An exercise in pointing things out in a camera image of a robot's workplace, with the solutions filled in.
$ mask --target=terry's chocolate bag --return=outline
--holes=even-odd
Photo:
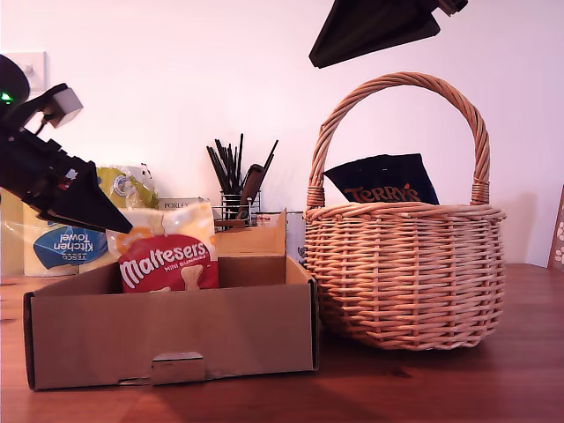
[[[347,200],[355,203],[439,203],[420,154],[368,157],[325,174]]]
[[[108,231],[119,259],[125,293],[219,287],[218,255],[210,203],[172,211],[121,209],[129,234]]]

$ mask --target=green led light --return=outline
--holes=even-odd
[[[10,97],[10,95],[8,93],[2,93],[2,95],[0,96],[0,99],[2,99],[2,101],[5,101],[8,104],[10,104],[12,101],[14,101],[14,99],[12,97]]]

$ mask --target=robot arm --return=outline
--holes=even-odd
[[[29,204],[39,219],[128,233],[131,223],[98,186],[96,165],[37,137],[46,123],[57,128],[78,114],[82,104],[75,93],[60,84],[33,100],[28,96],[23,71],[0,56],[0,187]],[[43,119],[33,134],[24,126],[37,113]]]

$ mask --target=basket handle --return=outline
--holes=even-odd
[[[434,91],[460,110],[472,129],[476,142],[476,163],[471,204],[489,204],[490,144],[486,125],[479,111],[455,87],[442,79],[417,72],[390,73],[365,82],[347,95],[319,129],[308,185],[308,209],[325,206],[323,171],[329,144],[337,126],[359,101],[372,93],[398,85],[415,85]]]

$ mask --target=terry's logo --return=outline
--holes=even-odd
[[[409,183],[403,188],[384,187],[364,189],[363,187],[345,189],[345,193],[352,194],[354,201],[358,203],[373,203],[383,201],[385,203],[395,203],[400,201],[421,201],[415,189],[411,189]]]

